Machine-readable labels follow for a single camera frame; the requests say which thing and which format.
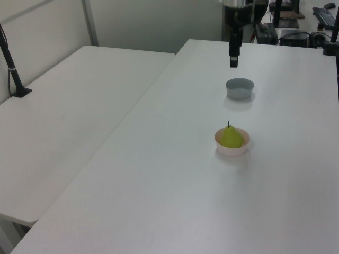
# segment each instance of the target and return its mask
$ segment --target keyboard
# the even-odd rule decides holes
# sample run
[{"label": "keyboard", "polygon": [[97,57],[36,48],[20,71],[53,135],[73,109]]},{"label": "keyboard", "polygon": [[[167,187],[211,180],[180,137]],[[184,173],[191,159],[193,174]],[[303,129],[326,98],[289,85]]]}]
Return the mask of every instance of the keyboard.
[{"label": "keyboard", "polygon": [[313,14],[319,19],[320,23],[324,25],[327,30],[333,30],[335,19],[329,10],[323,8],[313,7]]}]

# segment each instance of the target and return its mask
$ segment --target pink bowl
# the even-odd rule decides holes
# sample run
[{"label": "pink bowl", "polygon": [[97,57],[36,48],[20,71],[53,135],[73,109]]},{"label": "pink bowl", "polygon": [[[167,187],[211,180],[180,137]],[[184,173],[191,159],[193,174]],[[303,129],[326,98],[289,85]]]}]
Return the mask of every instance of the pink bowl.
[{"label": "pink bowl", "polygon": [[219,131],[217,131],[216,135],[215,135],[215,140],[216,140],[216,144],[217,144],[217,150],[222,153],[223,155],[228,155],[228,156],[239,156],[242,155],[248,146],[249,143],[249,135],[246,131],[244,131],[243,129],[240,128],[235,128],[237,132],[239,132],[243,138],[244,138],[244,144],[242,147],[239,148],[229,148],[229,147],[224,147],[220,144],[220,140],[222,137],[222,134],[224,133],[224,128],[220,129]]}]

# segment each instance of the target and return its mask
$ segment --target gray bowl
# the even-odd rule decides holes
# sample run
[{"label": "gray bowl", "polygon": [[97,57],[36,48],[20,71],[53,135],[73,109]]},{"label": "gray bowl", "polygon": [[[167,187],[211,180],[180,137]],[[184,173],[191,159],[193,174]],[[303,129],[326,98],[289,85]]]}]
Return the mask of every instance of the gray bowl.
[{"label": "gray bowl", "polygon": [[251,96],[254,83],[246,78],[233,78],[226,82],[227,95],[233,99],[247,99]]}]

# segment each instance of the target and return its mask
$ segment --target computer mouse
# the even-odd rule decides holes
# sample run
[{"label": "computer mouse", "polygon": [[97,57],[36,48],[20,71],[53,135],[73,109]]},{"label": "computer mouse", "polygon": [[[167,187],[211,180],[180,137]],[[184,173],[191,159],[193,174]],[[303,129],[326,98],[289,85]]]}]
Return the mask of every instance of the computer mouse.
[{"label": "computer mouse", "polygon": [[324,5],[324,8],[325,8],[325,9],[333,9],[333,8],[335,8],[335,3],[325,4],[325,5]]}]

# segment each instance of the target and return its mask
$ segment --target black stand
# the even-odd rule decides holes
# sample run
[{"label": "black stand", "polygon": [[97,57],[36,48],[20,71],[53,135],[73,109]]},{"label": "black stand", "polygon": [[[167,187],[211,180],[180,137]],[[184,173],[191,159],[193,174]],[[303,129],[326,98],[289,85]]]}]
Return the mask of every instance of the black stand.
[{"label": "black stand", "polygon": [[298,20],[295,18],[281,19],[281,4],[282,0],[275,1],[275,10],[273,17],[273,25],[275,28],[299,28]]},{"label": "black stand", "polygon": [[22,85],[19,74],[17,73],[16,67],[14,65],[10,50],[8,49],[8,44],[7,44],[7,41],[5,39],[5,35],[2,33],[2,28],[0,30],[1,30],[0,31],[0,47],[1,47],[2,53],[4,54],[4,57],[6,59],[8,69],[11,72],[14,83],[16,85],[16,93],[14,93],[12,96],[22,98],[26,94],[30,93],[32,90],[25,88]]},{"label": "black stand", "polygon": [[339,33],[339,9],[337,12],[337,16],[335,18],[331,39],[330,41],[324,42],[325,44],[323,51],[324,55],[336,56],[336,53],[338,52],[339,49],[339,43],[337,42],[338,33]]}]

